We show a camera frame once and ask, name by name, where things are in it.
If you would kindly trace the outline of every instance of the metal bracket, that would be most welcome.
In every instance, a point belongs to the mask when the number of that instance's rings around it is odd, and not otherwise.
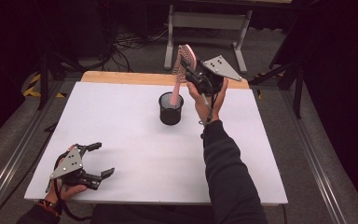
[[[203,62],[203,65],[215,75],[242,81],[242,77],[231,67],[222,55]]]
[[[67,175],[75,170],[82,169],[83,163],[79,152],[80,149],[72,149],[51,174],[50,179],[54,179],[62,175]]]

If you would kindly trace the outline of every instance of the person's left hand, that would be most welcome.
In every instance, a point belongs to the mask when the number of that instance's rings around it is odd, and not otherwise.
[[[74,148],[74,146],[69,147],[68,151],[72,150],[73,148]],[[83,191],[85,191],[87,189],[87,187],[84,186],[84,185],[76,185],[76,186],[73,186],[73,187],[63,186],[63,188],[61,188],[60,184],[59,184],[58,188],[62,189],[61,190],[61,198],[64,201],[70,200],[73,196],[75,196],[78,193],[81,193],[81,192],[83,192]],[[45,200],[48,201],[48,202],[51,202],[51,203],[56,203],[58,201],[53,181],[51,181],[51,183],[50,183],[50,191],[46,195]]]

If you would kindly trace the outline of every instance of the black cup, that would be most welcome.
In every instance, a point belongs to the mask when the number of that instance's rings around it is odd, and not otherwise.
[[[175,125],[179,123],[182,113],[183,98],[181,95],[178,97],[176,105],[171,105],[172,92],[165,92],[159,99],[159,119],[166,125]]]

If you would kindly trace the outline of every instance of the metal frame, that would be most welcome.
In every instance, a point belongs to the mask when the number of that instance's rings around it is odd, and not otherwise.
[[[168,16],[168,43],[167,50],[165,52],[164,69],[170,70],[172,68],[173,27],[194,27],[239,30],[240,36],[238,41],[234,42],[232,46],[234,48],[240,72],[246,73],[247,69],[243,60],[241,48],[251,17],[252,11],[247,11],[246,15],[174,12],[173,5],[170,5],[170,13]]]
[[[43,117],[45,117],[45,115],[47,114],[48,108],[54,101],[55,96],[57,95],[57,93],[59,93],[62,83],[63,83],[62,81],[56,81],[52,85],[50,90],[50,97],[46,101],[45,106],[43,106],[41,110],[36,111],[30,126],[26,130],[19,144],[16,146],[16,149],[14,149],[14,151],[12,152],[13,155],[8,160],[7,165],[2,170],[0,174],[0,202],[2,197],[4,196],[5,190],[7,189],[14,174],[16,174],[22,159],[24,158],[25,154],[28,151],[29,146],[31,145],[34,139],[35,131],[39,127],[39,124],[41,123]]]
[[[322,197],[324,198],[324,202],[330,217],[333,220],[333,223],[346,224],[347,220],[345,219],[341,208],[339,207],[338,201],[333,191],[333,187],[330,184],[330,180],[324,172],[324,168],[319,163],[318,157],[315,154],[315,150],[307,134],[307,131],[305,130],[301,119],[297,118],[295,111],[292,109],[293,99],[290,93],[288,91],[281,91],[281,95],[287,106],[287,110],[289,111],[294,124],[296,125],[298,135],[300,136],[303,143],[306,159],[310,164],[310,169],[312,170],[313,176],[315,177],[316,183],[318,184],[319,190],[321,191]]]
[[[312,13],[315,10],[290,4],[292,1],[249,1],[249,0],[116,0],[126,4],[156,4],[189,7],[248,8],[250,10],[280,10],[283,12]]]

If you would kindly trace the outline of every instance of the person's hand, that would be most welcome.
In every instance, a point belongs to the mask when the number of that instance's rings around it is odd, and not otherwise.
[[[223,80],[222,90],[218,93],[216,101],[214,102],[213,112],[212,112],[212,119],[210,122],[219,119],[219,111],[222,107],[223,101],[226,97],[226,89],[228,85],[228,79],[225,77]],[[205,124],[206,119],[209,115],[209,108],[205,104],[204,98],[199,95],[197,88],[194,86],[193,83],[187,82],[188,92],[190,93],[191,97],[193,97],[196,105],[197,113],[203,124]],[[211,97],[207,97],[208,104],[211,105]]]
[[[68,148],[68,151],[72,150],[74,148],[74,146],[71,146]],[[73,187],[69,187],[69,186],[63,186],[63,188],[61,188],[61,185],[58,185],[58,189],[62,189],[61,190],[61,198],[64,201],[70,200],[73,196],[75,196],[78,193],[81,193],[83,191],[85,191],[87,189],[86,186],[84,185],[76,185]],[[50,183],[50,191],[48,192],[48,194],[45,197],[46,201],[49,201],[51,203],[56,203],[58,201],[57,199],[57,195],[55,192],[55,188],[54,188],[54,183],[53,181],[51,181]]]

